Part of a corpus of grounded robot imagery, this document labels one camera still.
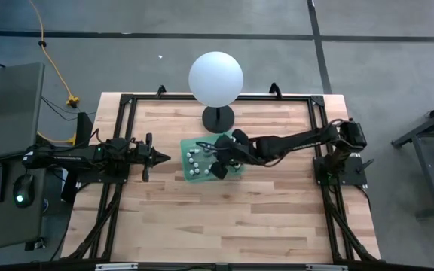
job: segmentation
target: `white ball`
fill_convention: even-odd
[[[202,55],[190,69],[188,85],[195,98],[204,105],[220,108],[231,104],[244,84],[239,63],[222,52]]]

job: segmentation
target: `concrete floor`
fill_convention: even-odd
[[[305,0],[35,0],[46,29],[62,31],[234,33],[312,35]],[[434,36],[434,0],[315,0],[324,35]],[[38,30],[27,1],[0,0],[0,29]],[[221,50],[243,67],[245,92],[323,93],[313,41],[49,38],[48,52],[81,110],[95,111],[103,91],[188,91],[192,62]],[[0,38],[0,62],[44,62],[43,95],[63,105],[66,92],[37,46],[38,38]],[[324,42],[332,92],[345,95],[350,116],[368,139],[368,193],[382,258],[390,263],[434,267],[434,218],[414,213],[432,206],[414,149],[390,142],[425,121],[434,108],[434,43]],[[67,139],[76,123],[41,106],[38,129]],[[0,249],[0,264],[48,260],[64,230],[67,209],[53,205],[45,222],[44,251]]]

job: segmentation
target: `green board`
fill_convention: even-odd
[[[209,173],[206,174],[205,171],[209,170],[209,166],[211,166],[214,162],[217,161],[212,151],[204,150],[202,147],[195,144],[195,142],[208,142],[210,144],[214,144],[215,141],[222,134],[217,135],[208,135],[195,139],[183,139],[180,141],[180,151],[182,153],[182,165],[184,171],[184,177],[186,181],[191,183],[199,183],[204,181],[216,181],[218,180],[214,174]],[[226,132],[225,135],[231,137],[231,132]],[[198,169],[200,173],[195,173],[195,163],[198,164]],[[244,165],[241,165],[239,169],[235,169],[233,166],[227,167],[228,173],[225,176],[234,177],[241,175],[244,172]]]

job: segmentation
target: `wooden tabletop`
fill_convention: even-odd
[[[102,93],[93,127],[100,128],[102,139],[113,136],[120,95]],[[342,95],[325,95],[325,106],[329,120],[348,118]],[[250,137],[311,129],[305,102],[236,101],[231,107],[234,128]],[[148,183],[142,182],[142,167],[132,166],[112,261],[331,263],[322,194],[313,177],[313,148],[288,154],[272,169],[247,166],[240,179],[184,180],[180,140],[209,135],[201,123],[204,108],[197,101],[138,102],[132,136],[145,140],[152,132],[154,147],[172,159],[151,169]],[[350,228],[379,257],[365,196],[355,187],[342,190]],[[101,184],[91,184],[78,193],[62,256],[71,254],[95,224],[101,191]],[[344,255],[341,231],[336,233]]]

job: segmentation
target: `computer mouse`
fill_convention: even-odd
[[[35,199],[35,177],[31,174],[21,175],[13,186],[14,203],[19,208],[30,206]]]

